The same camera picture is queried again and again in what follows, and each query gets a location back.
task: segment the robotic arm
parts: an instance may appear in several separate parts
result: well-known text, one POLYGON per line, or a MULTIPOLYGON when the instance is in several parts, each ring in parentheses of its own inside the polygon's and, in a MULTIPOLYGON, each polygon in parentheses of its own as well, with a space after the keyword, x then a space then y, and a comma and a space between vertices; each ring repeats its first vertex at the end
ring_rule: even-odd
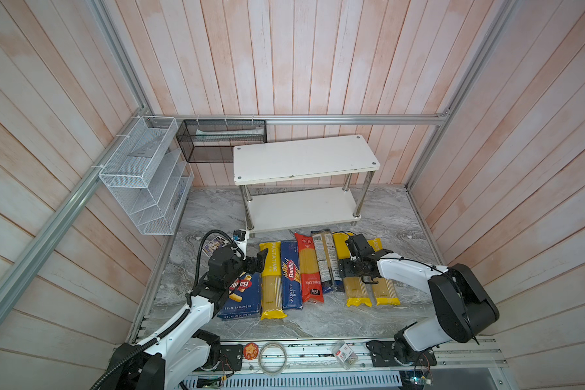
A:
POLYGON ((188 372, 217 369, 220 339, 200 328, 225 305, 230 289, 242 274, 262 272, 268 249, 246 256, 248 235, 234 231, 229 244, 216 249, 209 272, 196 282, 187 303, 151 336, 137 345, 123 344, 114 352, 109 368, 92 390, 167 390, 178 386, 188 372))
POLYGON ((466 343, 499 319, 496 305, 463 264, 431 265, 386 249, 375 252, 361 234, 351 236, 346 244, 351 259, 341 260, 343 277, 370 278, 365 283, 373 283, 375 277, 398 280, 432 297, 435 315, 394 336, 392 349, 400 364, 412 364, 421 351, 450 340, 466 343))

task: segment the yellow pasta package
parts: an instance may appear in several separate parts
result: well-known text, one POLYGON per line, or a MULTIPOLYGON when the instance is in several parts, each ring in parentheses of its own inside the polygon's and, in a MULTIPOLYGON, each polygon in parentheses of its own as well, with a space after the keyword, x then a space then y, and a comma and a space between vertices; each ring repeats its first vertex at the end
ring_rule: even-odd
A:
POLYGON ((262 272, 262 316, 260 319, 286 318, 282 309, 282 265, 280 245, 277 242, 260 244, 260 250, 268 249, 265 270, 262 272))
MULTIPOLYGON (((347 233, 334 233, 333 237, 335 251, 338 259, 351 258, 349 248, 347 248, 347 244, 345 244, 345 241, 349 238, 349 235, 347 233)), ((366 290, 366 284, 362 281, 362 278, 343 278, 343 284, 344 293, 347 296, 347 307, 360 305, 366 305, 368 307, 372 306, 368 291, 366 290)))
MULTIPOLYGON (((375 238, 374 240, 369 240, 369 244, 378 251, 383 248, 381 245, 381 238, 375 238)), ((374 278, 373 281, 376 281, 376 285, 372 285, 372 293, 375 296, 377 301, 377 306, 379 305, 400 305, 401 302, 398 300, 397 290, 394 288, 394 282, 390 279, 386 278, 374 278)))

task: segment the shelf bottom board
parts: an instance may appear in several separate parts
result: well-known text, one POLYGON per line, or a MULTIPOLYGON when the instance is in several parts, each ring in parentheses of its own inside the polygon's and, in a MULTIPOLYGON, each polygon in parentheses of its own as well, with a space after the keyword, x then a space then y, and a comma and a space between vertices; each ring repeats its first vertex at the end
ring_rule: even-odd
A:
POLYGON ((256 195, 249 202, 251 233, 358 221, 356 201, 341 187, 256 195))

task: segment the barilla rigatoni box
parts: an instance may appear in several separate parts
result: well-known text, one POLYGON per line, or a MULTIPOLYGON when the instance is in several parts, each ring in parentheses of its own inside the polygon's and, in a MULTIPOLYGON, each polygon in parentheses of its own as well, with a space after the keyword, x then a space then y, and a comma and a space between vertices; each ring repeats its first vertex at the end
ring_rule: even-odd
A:
POLYGON ((301 309, 301 272, 297 241, 282 241, 279 249, 282 261, 282 308, 301 309))
POLYGON ((260 316, 262 279, 260 272, 243 272, 229 288, 229 298, 217 313, 221 319, 260 316))

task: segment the wooden plank wall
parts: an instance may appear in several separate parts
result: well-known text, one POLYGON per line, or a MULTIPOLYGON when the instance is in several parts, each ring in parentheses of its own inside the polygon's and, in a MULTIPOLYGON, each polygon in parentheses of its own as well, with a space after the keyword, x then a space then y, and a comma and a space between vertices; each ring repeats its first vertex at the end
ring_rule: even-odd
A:
MULTIPOLYGON (((137 107, 86 2, 0 1, 0 278, 137 107)), ((0 327, 0 389, 88 389, 159 251, 97 191, 0 327)))
MULTIPOLYGON (((502 3, 105 2, 153 111, 167 115, 442 112, 502 3)), ((269 129, 269 139, 361 134, 382 163, 374 183, 402 184, 433 129, 282 125, 269 129)), ((234 185, 231 164, 193 170, 196 186, 234 185)))
POLYGON ((585 388, 585 0, 522 2, 412 193, 520 388, 585 388))

